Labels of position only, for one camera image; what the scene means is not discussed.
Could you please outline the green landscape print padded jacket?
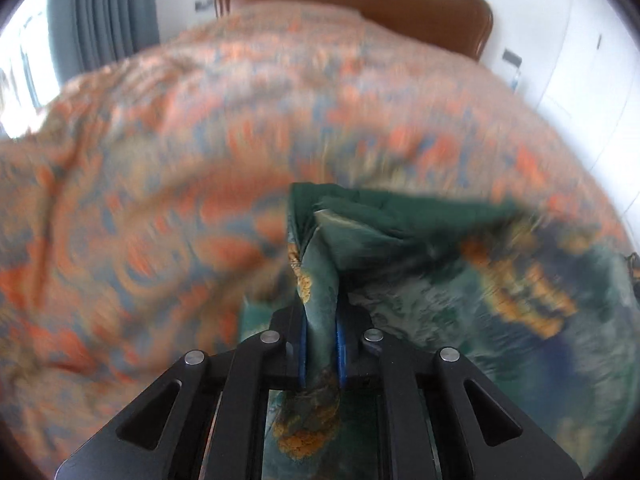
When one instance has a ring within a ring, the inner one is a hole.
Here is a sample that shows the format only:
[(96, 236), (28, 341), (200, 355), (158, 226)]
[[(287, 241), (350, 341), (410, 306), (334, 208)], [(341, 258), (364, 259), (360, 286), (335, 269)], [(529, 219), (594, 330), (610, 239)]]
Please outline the green landscape print padded jacket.
[(299, 297), (305, 391), (279, 394), (268, 479), (369, 479), (373, 440), (337, 379), (340, 302), (433, 352), (472, 361), (595, 479), (639, 472), (639, 257), (593, 230), (510, 203), (295, 183), (250, 188), (258, 236), (288, 253), (290, 284), (247, 301), (244, 332)]

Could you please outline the orange floral bed quilt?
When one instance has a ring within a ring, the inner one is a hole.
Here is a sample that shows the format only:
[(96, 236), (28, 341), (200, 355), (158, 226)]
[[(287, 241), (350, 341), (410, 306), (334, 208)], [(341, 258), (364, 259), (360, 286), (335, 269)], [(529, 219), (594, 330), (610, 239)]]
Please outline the orange floral bed quilt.
[(295, 183), (510, 203), (625, 253), (597, 183), (482, 66), (336, 6), (254, 4), (77, 77), (1, 145), (1, 442), (29, 478), (183, 353), (266, 327), (277, 308), (248, 333), (243, 308), (292, 269), (250, 188)]

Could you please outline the clear water bottle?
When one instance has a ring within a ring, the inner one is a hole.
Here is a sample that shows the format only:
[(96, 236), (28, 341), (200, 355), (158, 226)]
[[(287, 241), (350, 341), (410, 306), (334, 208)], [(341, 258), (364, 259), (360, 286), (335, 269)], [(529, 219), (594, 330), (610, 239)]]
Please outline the clear water bottle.
[(510, 88), (513, 92), (518, 91), (518, 85), (520, 84), (520, 80), (521, 80), (521, 71), (517, 68), (510, 81)]

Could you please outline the glass balcony window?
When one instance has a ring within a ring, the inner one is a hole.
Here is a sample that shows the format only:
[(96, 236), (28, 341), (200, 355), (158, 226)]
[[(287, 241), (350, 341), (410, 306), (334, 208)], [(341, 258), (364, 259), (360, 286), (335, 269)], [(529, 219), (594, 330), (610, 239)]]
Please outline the glass balcony window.
[(51, 54), (49, 0), (23, 0), (1, 32), (1, 136), (15, 139), (41, 124), (60, 93)]

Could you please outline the blue-grey window curtain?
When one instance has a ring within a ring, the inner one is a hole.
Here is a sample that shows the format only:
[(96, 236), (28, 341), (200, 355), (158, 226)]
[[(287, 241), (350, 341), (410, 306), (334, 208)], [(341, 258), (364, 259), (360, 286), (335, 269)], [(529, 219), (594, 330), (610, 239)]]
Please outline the blue-grey window curtain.
[(48, 0), (47, 20), (60, 84), (160, 42), (155, 0)]

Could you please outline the grey wall switch panel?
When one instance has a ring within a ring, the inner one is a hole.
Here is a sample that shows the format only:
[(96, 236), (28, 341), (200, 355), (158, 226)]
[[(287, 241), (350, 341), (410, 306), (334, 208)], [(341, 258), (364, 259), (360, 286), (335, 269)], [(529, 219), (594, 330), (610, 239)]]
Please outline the grey wall switch panel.
[(519, 55), (509, 49), (503, 50), (502, 59), (504, 62), (514, 66), (515, 68), (520, 68), (523, 62)]

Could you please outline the wall socket beside headboard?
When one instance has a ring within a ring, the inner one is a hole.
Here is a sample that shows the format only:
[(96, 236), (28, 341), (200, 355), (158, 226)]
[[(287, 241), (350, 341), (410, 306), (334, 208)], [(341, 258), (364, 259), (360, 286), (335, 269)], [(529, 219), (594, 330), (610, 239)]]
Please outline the wall socket beside headboard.
[(205, 12), (214, 6), (214, 0), (196, 0), (194, 2), (195, 12)]

